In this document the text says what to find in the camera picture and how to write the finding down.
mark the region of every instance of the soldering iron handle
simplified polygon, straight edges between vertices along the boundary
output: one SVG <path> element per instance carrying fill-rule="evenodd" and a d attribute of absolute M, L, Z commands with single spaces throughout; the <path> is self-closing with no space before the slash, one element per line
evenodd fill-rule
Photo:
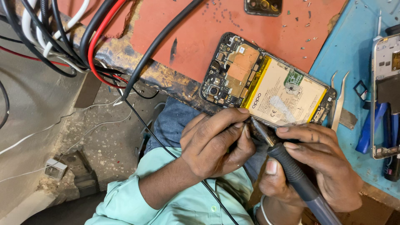
<path fill-rule="evenodd" d="M 282 143 L 268 148 L 267 152 L 270 157 L 281 163 L 286 178 L 322 225 L 341 225 L 326 200 L 289 155 Z"/>

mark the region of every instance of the oppo logo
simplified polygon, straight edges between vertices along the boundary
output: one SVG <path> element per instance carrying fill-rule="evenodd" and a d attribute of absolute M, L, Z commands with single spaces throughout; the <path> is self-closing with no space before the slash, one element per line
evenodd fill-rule
<path fill-rule="evenodd" d="M 255 108 L 255 107 L 256 107 L 258 101 L 260 100 L 260 97 L 261 97 L 261 93 L 259 93 L 259 94 L 257 95 L 256 101 L 253 103 L 252 108 Z"/>

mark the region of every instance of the battery label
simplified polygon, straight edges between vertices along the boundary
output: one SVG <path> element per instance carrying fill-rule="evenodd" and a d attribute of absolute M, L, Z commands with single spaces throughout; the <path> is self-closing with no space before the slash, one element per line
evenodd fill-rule
<path fill-rule="evenodd" d="M 324 86 L 270 59 L 248 109 L 277 127 L 309 122 L 325 95 Z"/>

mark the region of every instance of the person's right hand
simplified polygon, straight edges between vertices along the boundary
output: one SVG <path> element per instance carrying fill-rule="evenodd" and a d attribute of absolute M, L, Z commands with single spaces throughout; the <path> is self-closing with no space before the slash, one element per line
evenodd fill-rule
<path fill-rule="evenodd" d="M 294 159 L 314 169 L 318 187 L 334 211 L 350 212 L 361 206 L 358 192 L 363 181 L 344 156 L 332 129 L 307 124 L 278 128 L 276 135 L 282 139 L 298 139 L 304 142 L 285 142 L 284 146 Z M 259 187 L 265 195 L 280 202 L 306 206 L 293 187 L 286 184 L 283 168 L 276 159 L 268 160 Z"/>
<path fill-rule="evenodd" d="M 183 129 L 182 159 L 201 180 L 220 177 L 240 168 L 255 152 L 245 121 L 245 108 L 226 108 L 212 117 L 202 113 Z M 236 147 L 227 153 L 237 141 Z"/>

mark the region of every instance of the green sticker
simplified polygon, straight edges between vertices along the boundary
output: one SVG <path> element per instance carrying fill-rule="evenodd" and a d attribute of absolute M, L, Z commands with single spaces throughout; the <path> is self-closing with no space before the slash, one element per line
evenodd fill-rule
<path fill-rule="evenodd" d="M 300 73 L 294 70 L 290 70 L 283 84 L 286 85 L 286 83 L 289 83 L 294 85 L 300 85 L 301 81 L 303 80 L 303 77 L 304 76 L 301 75 Z"/>

